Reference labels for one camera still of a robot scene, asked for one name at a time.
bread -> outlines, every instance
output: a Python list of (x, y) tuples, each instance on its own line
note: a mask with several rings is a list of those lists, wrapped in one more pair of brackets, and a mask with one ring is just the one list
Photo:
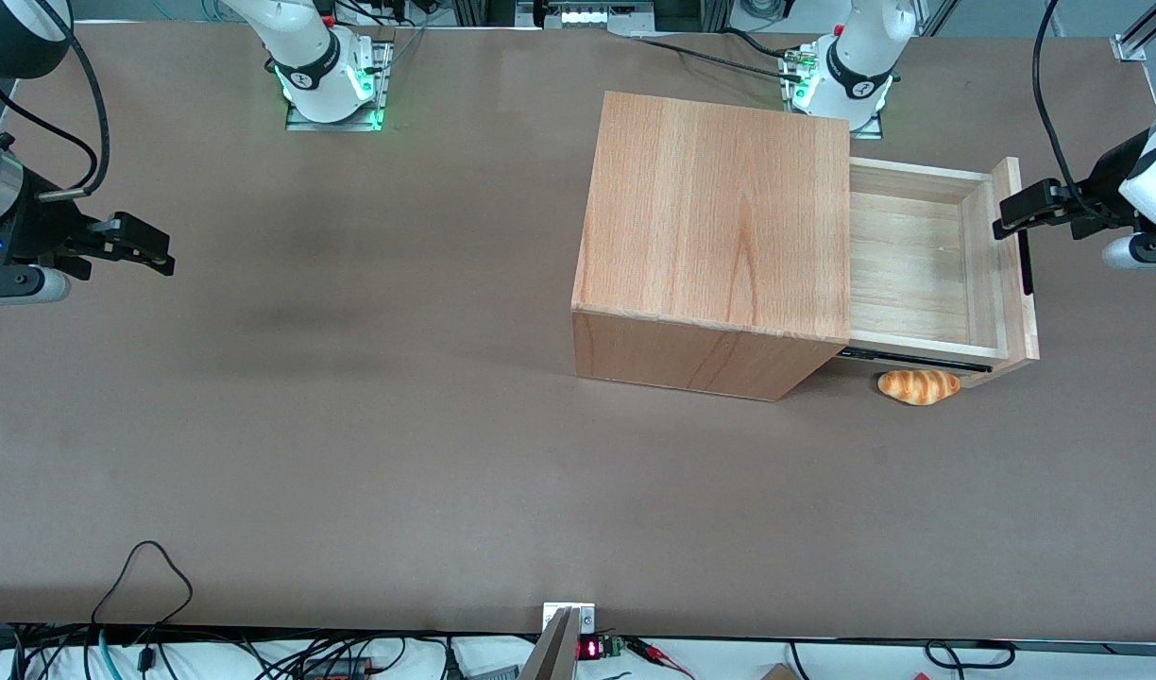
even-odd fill
[(890, 370), (876, 382), (880, 391), (907, 405), (928, 406), (959, 391), (959, 378), (946, 370)]

brown table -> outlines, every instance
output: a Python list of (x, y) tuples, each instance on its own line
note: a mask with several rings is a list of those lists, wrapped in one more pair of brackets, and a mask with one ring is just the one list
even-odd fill
[[(772, 82), (600, 31), (431, 31), (385, 132), (284, 133), (246, 27), (80, 32), (112, 124), (83, 209), (165, 229), (178, 273), (97, 264), (0, 310), (0, 620), (84, 620), (153, 538), (187, 623), (528, 630), (583, 598), (625, 633), (1156, 641), (1156, 274), (1106, 271), (1104, 238), (1035, 234), (1044, 361), (932, 409), (842, 361), (777, 405), (584, 382), (603, 90)], [(855, 154), (1054, 176), (1029, 52), (917, 39)], [(1050, 42), (1045, 96), (1082, 176), (1154, 117), (1103, 39)], [(20, 99), (95, 138), (72, 60)], [(127, 593), (109, 620), (179, 600), (154, 555)]]

wooden cabinet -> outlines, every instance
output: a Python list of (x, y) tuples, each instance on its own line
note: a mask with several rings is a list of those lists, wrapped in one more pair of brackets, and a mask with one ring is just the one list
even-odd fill
[(578, 375), (778, 399), (833, 356), (1035, 360), (1018, 168), (849, 157), (845, 121), (608, 91), (572, 302)]

drawer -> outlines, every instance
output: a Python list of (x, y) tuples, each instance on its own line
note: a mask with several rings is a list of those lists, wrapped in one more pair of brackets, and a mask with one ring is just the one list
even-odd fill
[(838, 355), (946, 368), (965, 386), (1040, 355), (1017, 239), (993, 239), (1018, 161), (990, 173), (851, 158), (850, 340)]

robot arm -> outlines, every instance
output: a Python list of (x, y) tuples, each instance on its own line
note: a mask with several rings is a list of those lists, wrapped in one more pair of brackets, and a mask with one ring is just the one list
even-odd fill
[(1131, 235), (1103, 251), (1104, 261), (1114, 268), (1156, 268), (1156, 121), (1106, 151), (1077, 189), (1104, 220), (1094, 219), (1061, 182), (1043, 179), (1001, 202), (993, 237), (1020, 234), (1025, 249), (1021, 232), (1042, 224), (1069, 224), (1074, 241), (1129, 227)]
[[(865, 128), (892, 86), (892, 68), (918, 27), (912, 0), (851, 0), (851, 14), (836, 34), (803, 44), (793, 73), (802, 77), (786, 98), (795, 111), (846, 119)], [(780, 59), (788, 73), (790, 64)]]
[[(37, 0), (0, 0), (0, 77), (39, 77), (60, 64), (73, 35), (69, 5), (45, 3), (49, 12)], [(61, 301), (72, 276), (90, 279), (86, 257), (173, 273), (166, 234), (128, 213), (108, 220), (82, 214), (74, 199), (86, 191), (61, 190), (25, 168), (9, 151), (12, 142), (0, 134), (0, 305)], [(106, 155), (102, 161), (108, 163)]]
[(311, 121), (340, 121), (376, 96), (372, 39), (327, 28), (310, 0), (224, 0), (259, 34), (284, 96)]

